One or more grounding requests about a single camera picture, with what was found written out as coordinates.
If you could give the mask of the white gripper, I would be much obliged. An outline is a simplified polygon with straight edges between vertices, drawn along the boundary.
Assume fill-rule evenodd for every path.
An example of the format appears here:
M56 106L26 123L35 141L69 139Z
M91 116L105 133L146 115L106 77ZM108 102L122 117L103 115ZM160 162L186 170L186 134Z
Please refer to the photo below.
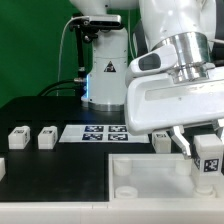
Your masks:
M145 76L132 81L127 89L128 131L139 135L171 128L171 139L185 159L192 155L190 143L183 136L184 127L215 120L213 128L222 139L221 118L224 118L224 71L210 71L207 80L179 84L174 84L167 73Z

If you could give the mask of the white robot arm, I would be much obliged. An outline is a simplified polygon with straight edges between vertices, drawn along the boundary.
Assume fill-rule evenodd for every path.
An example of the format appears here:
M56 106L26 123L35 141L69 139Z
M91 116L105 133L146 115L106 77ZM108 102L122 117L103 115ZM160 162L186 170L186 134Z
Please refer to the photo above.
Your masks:
M93 41L89 106L125 109L134 134L224 132L224 0L70 0Z

